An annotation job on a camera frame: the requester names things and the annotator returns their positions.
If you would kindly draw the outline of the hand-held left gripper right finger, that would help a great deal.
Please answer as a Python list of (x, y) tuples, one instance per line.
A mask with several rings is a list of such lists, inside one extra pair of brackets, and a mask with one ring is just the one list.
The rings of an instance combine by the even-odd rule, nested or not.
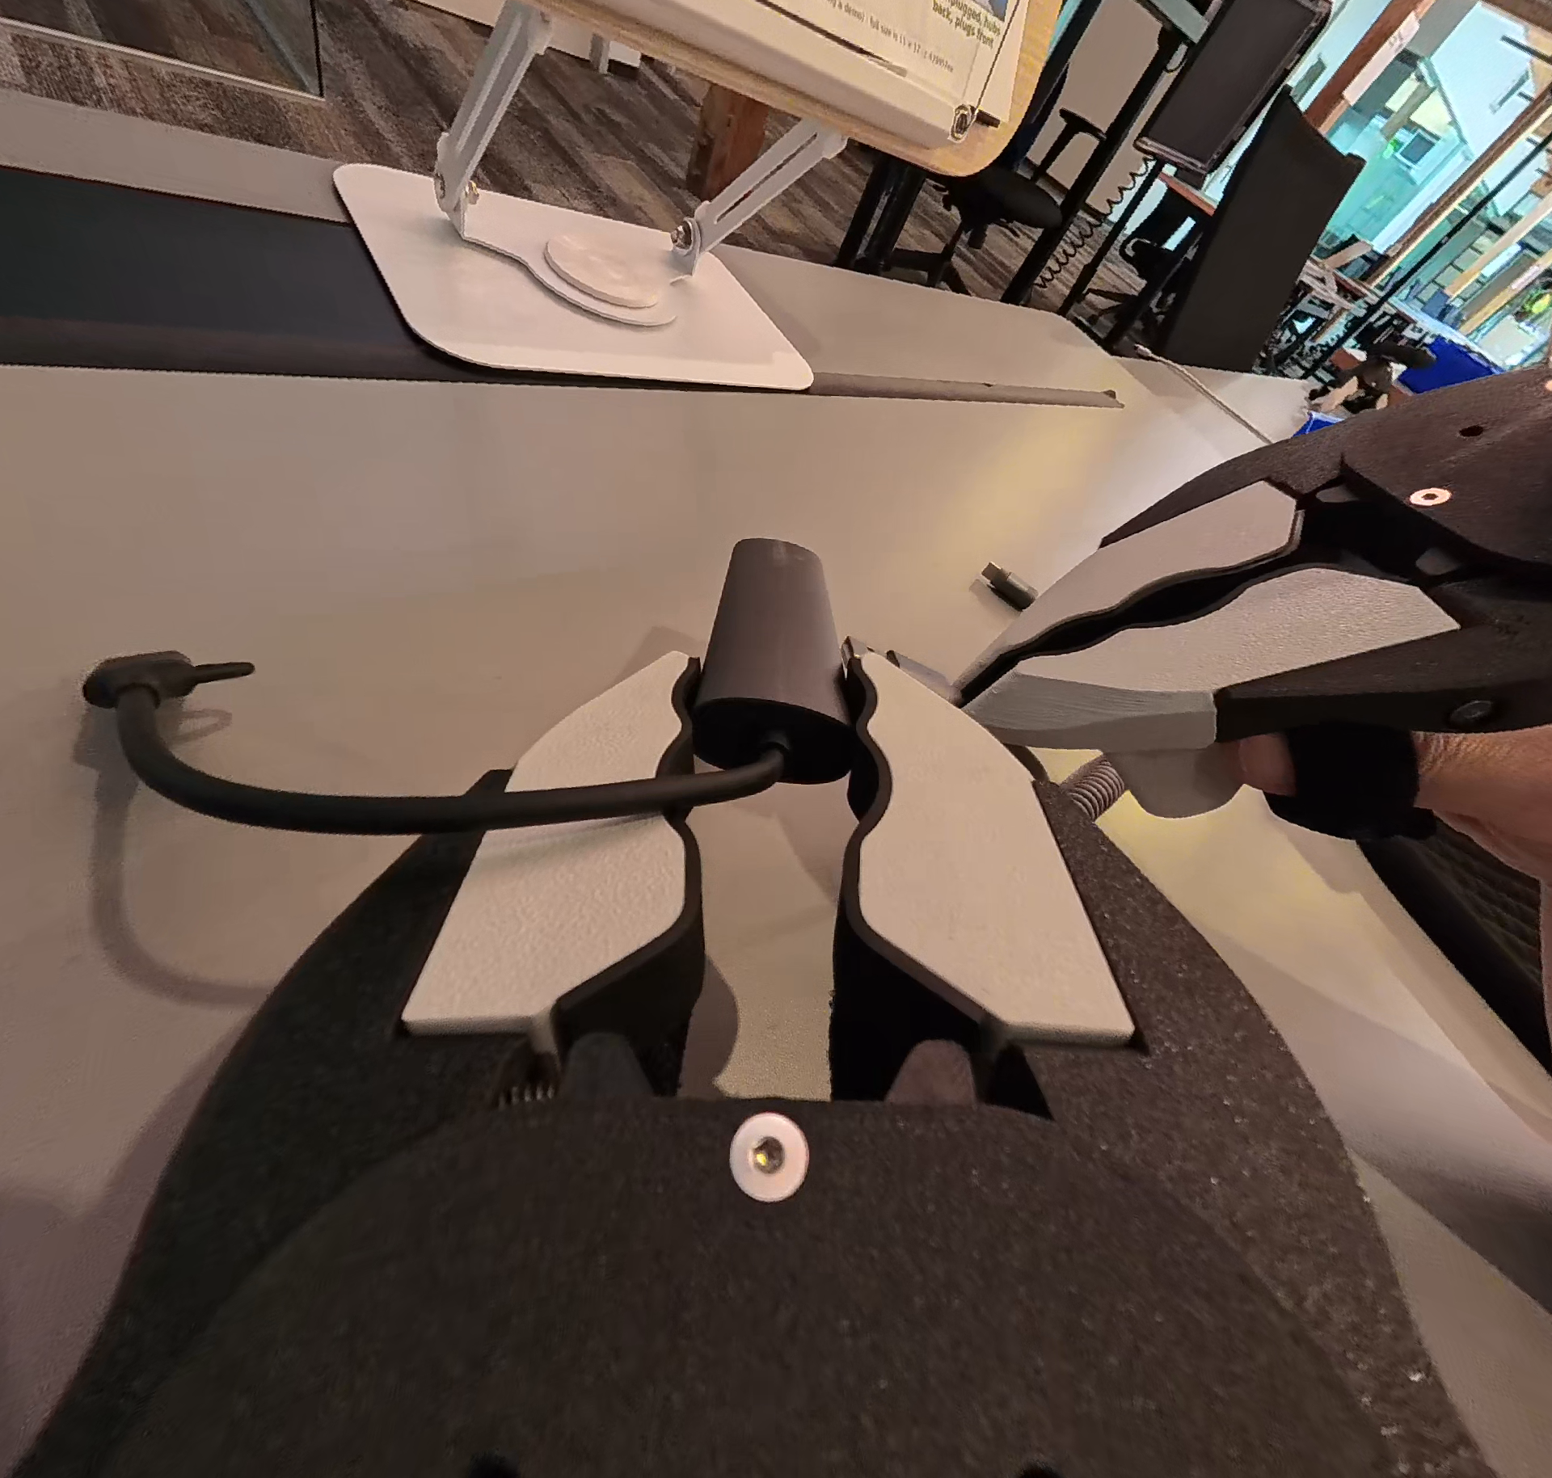
[(1131, 1042), (1029, 769), (880, 653), (852, 653), (845, 682), (859, 741), (848, 933), (996, 1044)]

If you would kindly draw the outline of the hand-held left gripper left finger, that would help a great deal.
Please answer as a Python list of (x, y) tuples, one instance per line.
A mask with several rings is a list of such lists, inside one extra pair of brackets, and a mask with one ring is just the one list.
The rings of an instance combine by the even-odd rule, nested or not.
[[(509, 793), (689, 771), (696, 662), (670, 651), (524, 752)], [(641, 1051), (689, 1020), (705, 977), (701, 869), (679, 816), (486, 833), (403, 1006), (415, 1037), (524, 1037), (559, 1058), (592, 1032)]]

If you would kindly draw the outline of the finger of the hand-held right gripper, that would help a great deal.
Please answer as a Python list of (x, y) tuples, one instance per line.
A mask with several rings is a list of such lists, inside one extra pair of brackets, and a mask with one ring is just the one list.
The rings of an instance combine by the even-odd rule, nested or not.
[(1197, 591), (1212, 579), (1269, 565), (1297, 546), (1302, 522), (1288, 496), (1226, 496), (1101, 546), (1037, 594), (968, 665), (966, 686), (989, 688), (1042, 641), (1058, 651), (1096, 643), (1093, 636), (1061, 639), (1063, 627), (1098, 622), (1105, 636), (1138, 624), (1127, 610), (1160, 591)]
[(1417, 587), (1304, 568), (1191, 620), (1023, 660), (963, 712), (1011, 745), (1197, 752), (1216, 741), (1223, 689), (1456, 631)]

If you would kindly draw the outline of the person's right hand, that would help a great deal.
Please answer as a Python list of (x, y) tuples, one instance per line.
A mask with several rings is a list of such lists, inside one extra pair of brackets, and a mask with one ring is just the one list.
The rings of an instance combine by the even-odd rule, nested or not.
[(1314, 830), (1399, 830), (1430, 812), (1501, 864), (1550, 883), (1550, 729), (1403, 733), (1314, 726), (1231, 747), (1243, 785)]

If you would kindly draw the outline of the black wrist rest pad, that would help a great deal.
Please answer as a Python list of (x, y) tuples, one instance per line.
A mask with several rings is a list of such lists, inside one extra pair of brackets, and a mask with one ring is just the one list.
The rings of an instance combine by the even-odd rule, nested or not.
[(1358, 847), (1446, 963), (1540, 1063), (1548, 1063), (1538, 883), (1443, 823), (1423, 840), (1380, 838)]

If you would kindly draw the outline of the black mesh swivel chair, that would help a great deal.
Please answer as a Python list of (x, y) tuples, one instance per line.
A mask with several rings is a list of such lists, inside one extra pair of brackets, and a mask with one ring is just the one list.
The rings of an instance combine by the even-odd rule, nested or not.
[(925, 286), (947, 286), (951, 291), (966, 293), (959, 274), (952, 269), (959, 241), (968, 238), (971, 248), (982, 248), (985, 231), (992, 226), (1027, 227), (1046, 233), (1067, 231), (1060, 200), (1042, 186), (1056, 156), (1077, 136), (1098, 136), (1094, 127), (1074, 111), (1060, 111), (1061, 130), (1055, 144), (1039, 160), (1032, 174), (1020, 174), (1015, 167), (990, 165), (973, 175), (949, 177), (940, 182), (944, 201), (958, 213), (958, 227), (944, 243), (938, 257), (930, 264)]

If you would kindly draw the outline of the black computer monitor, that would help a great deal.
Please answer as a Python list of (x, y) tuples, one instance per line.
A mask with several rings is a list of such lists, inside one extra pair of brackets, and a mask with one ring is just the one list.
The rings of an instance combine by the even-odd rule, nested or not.
[(1221, 167), (1321, 35), (1332, 0), (1224, 0), (1174, 85), (1134, 137), (1155, 163)]

